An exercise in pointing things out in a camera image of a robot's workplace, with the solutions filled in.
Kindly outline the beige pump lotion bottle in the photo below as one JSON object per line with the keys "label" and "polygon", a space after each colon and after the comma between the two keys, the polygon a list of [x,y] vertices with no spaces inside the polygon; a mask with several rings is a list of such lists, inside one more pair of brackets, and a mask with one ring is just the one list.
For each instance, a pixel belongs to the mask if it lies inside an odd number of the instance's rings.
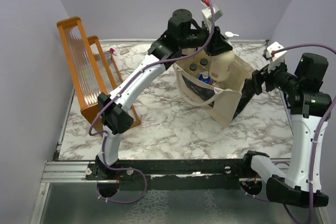
{"label": "beige pump lotion bottle", "polygon": [[234,36],[239,36],[239,34],[226,31],[224,37],[226,38],[225,41],[229,44],[229,48],[225,49],[225,51],[218,56],[212,56],[209,76],[216,82],[223,82],[229,77],[230,66],[235,59],[233,46],[230,42],[230,39]]}

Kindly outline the clear bottle black cap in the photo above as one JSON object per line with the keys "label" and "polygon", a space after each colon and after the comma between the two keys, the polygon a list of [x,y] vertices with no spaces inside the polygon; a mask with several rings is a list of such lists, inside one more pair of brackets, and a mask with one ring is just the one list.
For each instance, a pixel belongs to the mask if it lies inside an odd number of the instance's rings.
{"label": "clear bottle black cap", "polygon": [[208,60],[206,58],[202,58],[200,60],[200,65],[206,67],[208,65]]}

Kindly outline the beige canvas tote bag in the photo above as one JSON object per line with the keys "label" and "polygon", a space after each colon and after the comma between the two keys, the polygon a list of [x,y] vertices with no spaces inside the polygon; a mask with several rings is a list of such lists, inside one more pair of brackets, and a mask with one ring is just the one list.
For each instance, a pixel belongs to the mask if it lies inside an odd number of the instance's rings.
{"label": "beige canvas tote bag", "polygon": [[[206,67],[199,63],[202,58],[208,60]],[[214,80],[209,85],[198,79],[201,72],[209,72],[211,59],[211,56],[201,51],[193,57],[174,63],[176,83],[181,96],[187,103],[202,108],[222,127],[227,127],[254,96],[254,90],[249,83],[254,68],[235,54],[235,59],[230,66],[229,77],[224,82],[218,82],[220,88],[217,88],[212,86]],[[192,63],[197,64],[196,72],[189,70]]]}

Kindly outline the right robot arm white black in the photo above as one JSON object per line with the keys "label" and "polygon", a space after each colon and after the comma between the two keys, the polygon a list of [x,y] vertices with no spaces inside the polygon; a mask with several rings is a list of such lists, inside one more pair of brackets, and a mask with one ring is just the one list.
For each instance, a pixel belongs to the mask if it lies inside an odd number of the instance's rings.
{"label": "right robot arm white black", "polygon": [[294,74],[281,62],[276,67],[267,65],[255,70],[244,88],[253,97],[278,89],[287,96],[292,116],[293,143],[288,171],[282,172],[261,152],[248,151],[241,171],[246,177],[256,174],[266,183],[267,199],[285,205],[325,207],[329,197],[322,193],[320,183],[321,144],[328,125],[332,104],[330,95],[320,92],[328,68],[327,58],[303,53]]}

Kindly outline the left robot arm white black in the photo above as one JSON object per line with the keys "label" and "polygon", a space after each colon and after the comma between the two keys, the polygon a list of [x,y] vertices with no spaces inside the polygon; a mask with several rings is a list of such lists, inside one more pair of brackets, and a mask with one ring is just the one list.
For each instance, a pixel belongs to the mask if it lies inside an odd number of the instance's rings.
{"label": "left robot arm white black", "polygon": [[189,10],[175,10],[166,31],[152,43],[136,70],[110,94],[99,94],[97,116],[103,124],[103,142],[96,163],[100,163],[98,173],[102,178],[110,179],[115,175],[121,136],[133,123],[128,111],[134,101],[173,63],[184,59],[183,49],[195,48],[197,52],[219,56],[232,48],[214,25],[222,14],[217,6],[203,9],[203,22],[199,26]]}

